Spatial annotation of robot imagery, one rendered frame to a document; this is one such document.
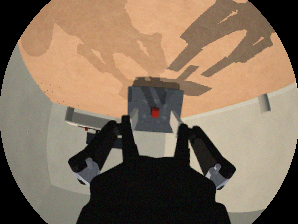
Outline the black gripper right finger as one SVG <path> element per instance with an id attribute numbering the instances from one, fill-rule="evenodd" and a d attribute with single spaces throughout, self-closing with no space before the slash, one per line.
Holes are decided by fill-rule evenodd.
<path id="1" fill-rule="evenodd" d="M 235 166 L 221 155 L 199 126 L 189 128 L 175 111 L 171 111 L 170 125 L 178 139 L 168 179 L 169 186 L 182 189 L 190 179 L 190 142 L 203 175 L 214 182 L 216 190 L 221 190 L 235 173 Z"/>

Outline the dark grey square panel with hole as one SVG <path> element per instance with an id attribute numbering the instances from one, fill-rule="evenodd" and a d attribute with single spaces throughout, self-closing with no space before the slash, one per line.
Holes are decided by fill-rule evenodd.
<path id="1" fill-rule="evenodd" d="M 128 115 L 138 108 L 138 122 L 134 131 L 173 133 L 171 111 L 181 118 L 184 90 L 156 87 L 128 86 Z M 159 117 L 152 117 L 152 108 L 158 108 Z"/>

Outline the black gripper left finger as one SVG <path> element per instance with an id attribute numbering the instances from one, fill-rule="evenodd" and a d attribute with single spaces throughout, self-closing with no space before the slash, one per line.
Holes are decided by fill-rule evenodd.
<path id="1" fill-rule="evenodd" d="M 68 160 L 74 175 L 83 185 L 90 187 L 91 180 L 100 171 L 117 139 L 122 136 L 123 170 L 126 184 L 131 188 L 144 186 L 146 172 L 141 162 L 133 131 L 138 121 L 138 108 L 121 116 L 122 123 L 109 121 L 90 143 Z"/>

